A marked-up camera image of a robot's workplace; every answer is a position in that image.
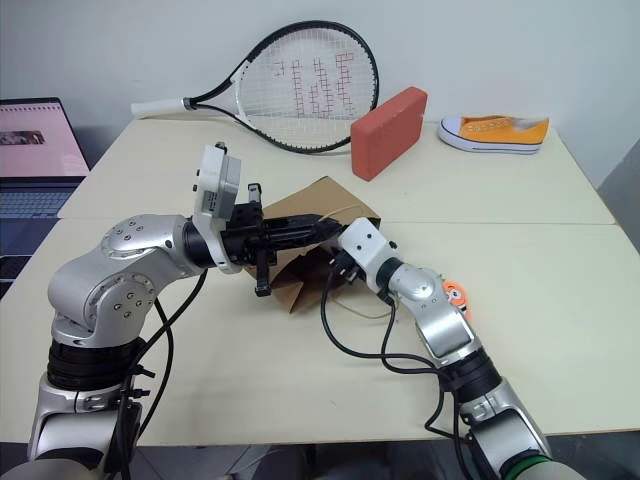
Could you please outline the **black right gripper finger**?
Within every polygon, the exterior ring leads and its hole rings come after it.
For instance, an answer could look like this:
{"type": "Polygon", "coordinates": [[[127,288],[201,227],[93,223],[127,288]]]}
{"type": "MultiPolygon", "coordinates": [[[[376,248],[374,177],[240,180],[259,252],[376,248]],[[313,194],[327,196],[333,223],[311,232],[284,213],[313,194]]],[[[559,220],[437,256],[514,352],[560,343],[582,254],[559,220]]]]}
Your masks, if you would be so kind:
{"type": "Polygon", "coordinates": [[[273,249],[295,249],[328,241],[343,231],[343,225],[334,219],[289,223],[271,229],[273,249]]]}

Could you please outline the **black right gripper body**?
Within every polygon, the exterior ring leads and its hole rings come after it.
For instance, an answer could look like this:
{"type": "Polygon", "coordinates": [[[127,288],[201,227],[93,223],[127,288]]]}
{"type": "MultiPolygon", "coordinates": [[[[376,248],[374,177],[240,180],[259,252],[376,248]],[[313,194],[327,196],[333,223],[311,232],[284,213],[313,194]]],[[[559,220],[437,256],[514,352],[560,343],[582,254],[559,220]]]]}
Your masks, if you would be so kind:
{"type": "Polygon", "coordinates": [[[360,266],[345,250],[337,251],[329,262],[328,284],[330,286],[352,284],[361,276],[360,266]]]}

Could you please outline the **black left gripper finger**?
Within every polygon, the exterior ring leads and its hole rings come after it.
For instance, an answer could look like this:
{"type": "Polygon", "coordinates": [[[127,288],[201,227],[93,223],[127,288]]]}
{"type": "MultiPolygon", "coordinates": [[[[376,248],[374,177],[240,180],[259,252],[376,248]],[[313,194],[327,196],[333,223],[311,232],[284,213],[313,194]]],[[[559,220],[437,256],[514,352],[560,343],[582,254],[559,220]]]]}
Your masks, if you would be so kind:
{"type": "Polygon", "coordinates": [[[325,232],[329,229],[318,214],[298,214],[270,218],[270,232],[325,232]]]}

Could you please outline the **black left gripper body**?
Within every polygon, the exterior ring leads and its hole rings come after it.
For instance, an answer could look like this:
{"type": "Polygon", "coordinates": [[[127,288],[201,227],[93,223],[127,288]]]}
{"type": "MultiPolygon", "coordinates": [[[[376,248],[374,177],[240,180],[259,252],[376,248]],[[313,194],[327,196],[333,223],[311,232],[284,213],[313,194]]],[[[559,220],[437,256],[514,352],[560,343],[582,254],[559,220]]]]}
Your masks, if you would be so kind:
{"type": "Polygon", "coordinates": [[[276,265],[276,251],[269,246],[261,202],[261,185],[248,185],[248,202],[236,204],[222,232],[224,249],[232,264],[253,267],[258,297],[269,296],[270,268],[276,265]]]}

